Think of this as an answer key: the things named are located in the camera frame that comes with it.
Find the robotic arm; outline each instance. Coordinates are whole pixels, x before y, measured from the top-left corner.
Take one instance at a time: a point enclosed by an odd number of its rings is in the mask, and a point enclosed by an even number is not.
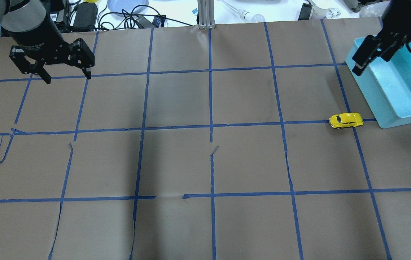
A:
[[[353,60],[353,73],[360,76],[377,57],[390,61],[405,44],[411,42],[411,0],[392,0],[382,16],[383,29],[377,36],[368,35]]]
[[[18,43],[11,46],[9,57],[22,73],[33,73],[50,84],[50,74],[43,66],[67,64],[82,69],[91,79],[89,68],[95,65],[95,55],[81,38],[65,42],[39,0],[0,0],[0,22]]]

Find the yellow toy car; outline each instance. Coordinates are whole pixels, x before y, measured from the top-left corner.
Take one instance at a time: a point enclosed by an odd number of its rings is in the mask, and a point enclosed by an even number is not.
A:
[[[333,115],[329,118],[331,127],[335,129],[342,129],[347,127],[359,127],[364,125],[360,113],[343,113],[339,115]]]

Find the light blue plastic bin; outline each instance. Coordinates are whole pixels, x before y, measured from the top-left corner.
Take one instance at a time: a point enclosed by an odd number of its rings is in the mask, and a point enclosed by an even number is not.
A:
[[[352,57],[363,41],[354,40],[346,59],[350,70],[354,67]],[[353,76],[381,128],[411,123],[411,54],[406,47],[389,62],[377,58],[361,76]]]

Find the metal post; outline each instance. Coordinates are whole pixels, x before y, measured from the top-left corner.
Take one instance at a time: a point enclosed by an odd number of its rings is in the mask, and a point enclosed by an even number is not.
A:
[[[215,29],[213,0],[197,0],[200,29]]]

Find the white table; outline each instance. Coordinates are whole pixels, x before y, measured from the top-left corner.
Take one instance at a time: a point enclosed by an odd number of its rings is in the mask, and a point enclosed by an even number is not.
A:
[[[300,9],[305,0],[227,0],[228,3],[238,9],[244,9],[253,13],[259,13],[265,17],[267,22],[275,21],[296,21]],[[331,8],[338,8],[342,14],[337,18],[357,18],[359,13],[354,13],[348,9],[343,0],[330,0]],[[107,0],[100,0],[96,4],[98,13],[106,7]],[[222,1],[215,0],[215,23],[244,23],[237,14],[232,12]],[[196,0],[150,0],[148,5],[154,7],[167,18],[176,19],[185,23],[195,25],[197,16],[192,10],[197,8]],[[144,14],[156,14],[152,9],[147,9]],[[104,17],[103,21],[109,21],[117,26],[122,17],[111,14]],[[166,27],[184,26],[181,23],[169,21]]]

